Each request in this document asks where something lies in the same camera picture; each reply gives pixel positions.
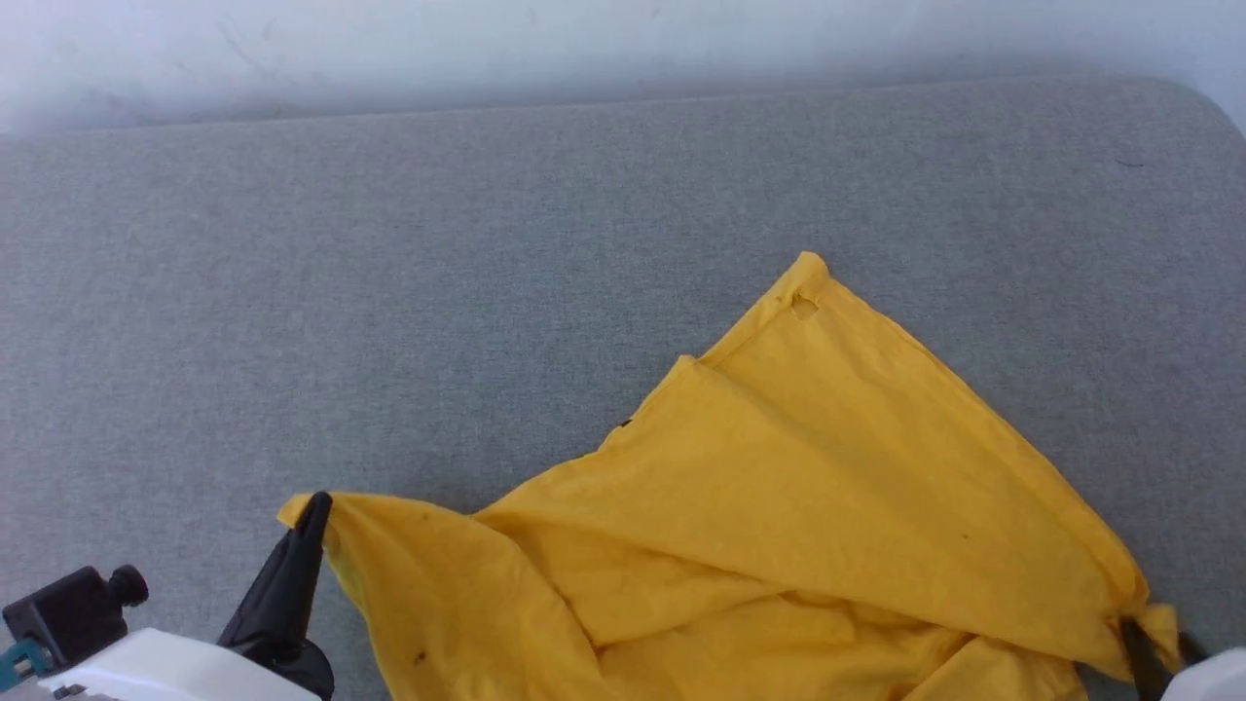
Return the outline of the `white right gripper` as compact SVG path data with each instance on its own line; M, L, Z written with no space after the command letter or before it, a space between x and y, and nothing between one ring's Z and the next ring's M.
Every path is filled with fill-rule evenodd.
M1126 666L1140 700L1164 701L1245 701L1246 651L1227 649L1209 657L1209 652L1189 633L1177 635L1182 667L1172 674L1158 656L1153 637L1135 620L1121 618L1118 634L1124 647Z

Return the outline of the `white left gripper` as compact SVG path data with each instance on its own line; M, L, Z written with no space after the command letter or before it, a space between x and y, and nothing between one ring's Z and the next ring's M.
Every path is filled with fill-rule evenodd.
M307 642L323 538L333 499L312 494L277 542L218 645L141 629L85 661L39 680L49 692L77 689L112 700L329 700L309 684L221 646L299 646Z

